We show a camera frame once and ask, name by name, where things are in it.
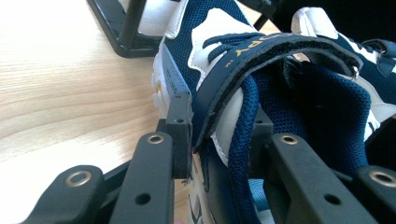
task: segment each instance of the blue mesh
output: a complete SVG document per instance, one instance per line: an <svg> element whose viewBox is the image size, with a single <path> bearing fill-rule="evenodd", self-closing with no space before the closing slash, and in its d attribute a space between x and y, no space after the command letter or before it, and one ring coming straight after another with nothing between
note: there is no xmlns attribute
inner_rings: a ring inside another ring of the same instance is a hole
<svg viewBox="0 0 396 224"><path fill-rule="evenodd" d="M275 133L303 137L333 169L354 175L367 165L364 128L370 110L368 92L325 68L303 63L291 74L293 88L276 71L255 76L262 108Z"/></svg>
<svg viewBox="0 0 396 224"><path fill-rule="evenodd" d="M173 40L165 39L165 44L171 51L180 73L189 86L192 97L196 93L200 72L188 67L188 59L192 50L191 31L206 19L208 10L214 7L221 8L236 20L248 24L234 0L190 0L178 36Z"/></svg>
<svg viewBox="0 0 396 224"><path fill-rule="evenodd" d="M338 36L338 39L331 40L337 43L339 46L343 47L344 49L355 52L355 50L350 47L348 42L343 37ZM375 90L378 92L379 96L384 102L396 105L396 94L394 93L394 87L396 86L396 74L392 73L390 76L384 77L377 70L376 63L368 61L359 53L357 53L356 55L361 58L364 64L363 68L361 69L360 76L366 79L368 82L370 82L370 84L375 87Z"/></svg>
<svg viewBox="0 0 396 224"><path fill-rule="evenodd" d="M253 200L256 204L257 210L260 212L269 209L267 198L265 197L264 190L262 189L264 180L249 179L248 184L250 186L250 191L253 195Z"/></svg>
<svg viewBox="0 0 396 224"><path fill-rule="evenodd" d="M260 223L248 185L248 153L250 136L259 106L259 93L253 77L243 82L244 99L231 141L228 172L233 191L233 201L241 223Z"/></svg>

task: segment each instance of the shoe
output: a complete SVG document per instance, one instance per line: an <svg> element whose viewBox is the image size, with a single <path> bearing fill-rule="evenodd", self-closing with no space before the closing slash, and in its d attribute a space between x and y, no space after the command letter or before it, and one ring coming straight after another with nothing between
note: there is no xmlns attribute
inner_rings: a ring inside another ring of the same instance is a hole
<svg viewBox="0 0 396 224"><path fill-rule="evenodd" d="M292 18L291 30L299 35L329 39L359 56L364 66L356 82L370 93L376 120L383 122L396 114L396 43L380 39L355 43L337 32L320 7L298 10Z"/></svg>
<svg viewBox="0 0 396 224"><path fill-rule="evenodd" d="M292 55L299 52L326 64L297 62ZM353 175L367 165L370 97L328 64L350 77L361 67L332 41L257 32L233 0L178 4L154 60L152 87L162 119L171 99L191 98L190 223L274 222L263 180L247 175L258 111L274 123L274 133L307 139L339 172Z"/></svg>

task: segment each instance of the metal grommet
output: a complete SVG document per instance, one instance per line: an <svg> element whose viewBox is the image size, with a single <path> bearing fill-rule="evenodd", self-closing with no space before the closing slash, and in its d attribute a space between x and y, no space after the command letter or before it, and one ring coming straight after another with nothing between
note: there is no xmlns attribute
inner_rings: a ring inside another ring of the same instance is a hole
<svg viewBox="0 0 396 224"><path fill-rule="evenodd" d="M390 188L396 188L396 178L380 171L372 171L369 176L378 184L387 186Z"/></svg>
<svg viewBox="0 0 396 224"><path fill-rule="evenodd" d="M298 143L297 138L290 135L283 135L280 137L280 140L288 145L296 145Z"/></svg>
<svg viewBox="0 0 396 224"><path fill-rule="evenodd" d="M161 142L163 142L163 139L164 138L162 135L155 134L148 138L148 142L150 144L160 144Z"/></svg>
<svg viewBox="0 0 396 224"><path fill-rule="evenodd" d="M79 187L90 181L92 177L89 171L77 171L66 178L66 185L68 187Z"/></svg>

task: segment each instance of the wooden table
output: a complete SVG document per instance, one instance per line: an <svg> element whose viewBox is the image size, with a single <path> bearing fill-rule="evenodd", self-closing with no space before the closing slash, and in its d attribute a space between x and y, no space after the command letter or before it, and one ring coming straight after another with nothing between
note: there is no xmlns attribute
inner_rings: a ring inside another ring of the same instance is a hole
<svg viewBox="0 0 396 224"><path fill-rule="evenodd" d="M84 0L1 0L0 50L0 223L24 220L62 171L106 173L155 130L153 58L114 53ZM188 187L176 183L186 220Z"/></svg>

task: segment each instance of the navy strap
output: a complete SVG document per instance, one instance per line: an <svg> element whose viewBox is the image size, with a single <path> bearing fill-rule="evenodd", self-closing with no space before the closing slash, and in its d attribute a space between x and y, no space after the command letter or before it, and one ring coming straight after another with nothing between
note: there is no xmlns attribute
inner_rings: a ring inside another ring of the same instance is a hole
<svg viewBox="0 0 396 224"><path fill-rule="evenodd" d="M192 100L192 145L196 151L203 139L209 137L219 117L240 87L254 71L295 53L309 52L321 55L342 74L355 75L361 69L361 60L332 41L293 34L274 34L250 38L229 50L207 75Z"/></svg>
<svg viewBox="0 0 396 224"><path fill-rule="evenodd" d="M396 58L396 43L394 42L383 39L372 39L364 41L362 44L373 49L379 49L382 55L386 57Z"/></svg>
<svg viewBox="0 0 396 224"><path fill-rule="evenodd" d="M382 76L390 76L393 68L396 66L396 43L388 40L373 39L364 41L362 44L377 49L380 52L380 56L376 62L376 69Z"/></svg>

